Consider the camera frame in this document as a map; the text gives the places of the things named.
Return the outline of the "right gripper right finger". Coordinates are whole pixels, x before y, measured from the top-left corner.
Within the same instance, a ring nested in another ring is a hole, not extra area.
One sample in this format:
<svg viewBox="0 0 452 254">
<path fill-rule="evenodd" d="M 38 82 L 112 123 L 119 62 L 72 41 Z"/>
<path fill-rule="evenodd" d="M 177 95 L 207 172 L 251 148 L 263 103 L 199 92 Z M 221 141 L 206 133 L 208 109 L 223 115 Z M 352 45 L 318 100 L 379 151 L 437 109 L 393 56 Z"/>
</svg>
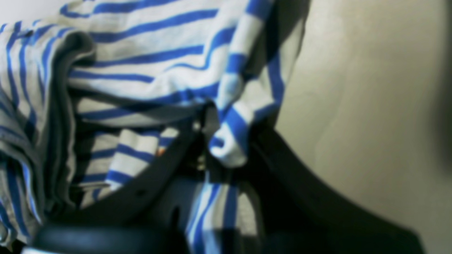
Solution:
<svg viewBox="0 0 452 254">
<path fill-rule="evenodd" d="M 272 127 L 252 129 L 245 176 L 260 201 L 263 254 L 423 254 L 413 231 L 361 208 L 321 181 Z"/>
</svg>

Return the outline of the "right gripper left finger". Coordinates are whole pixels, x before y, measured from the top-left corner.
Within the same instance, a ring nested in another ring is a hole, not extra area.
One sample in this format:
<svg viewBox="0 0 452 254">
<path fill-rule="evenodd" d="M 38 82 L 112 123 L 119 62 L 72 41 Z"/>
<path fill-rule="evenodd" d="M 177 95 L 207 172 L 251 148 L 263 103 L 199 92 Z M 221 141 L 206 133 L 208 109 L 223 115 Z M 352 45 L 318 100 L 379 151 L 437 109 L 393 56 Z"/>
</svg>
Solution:
<svg viewBox="0 0 452 254">
<path fill-rule="evenodd" d="M 50 228 L 76 229 L 158 225 L 184 228 L 202 180 L 194 162 L 203 149 L 199 121 L 186 121 L 170 147 L 135 179 L 86 209 L 63 215 Z"/>
</svg>

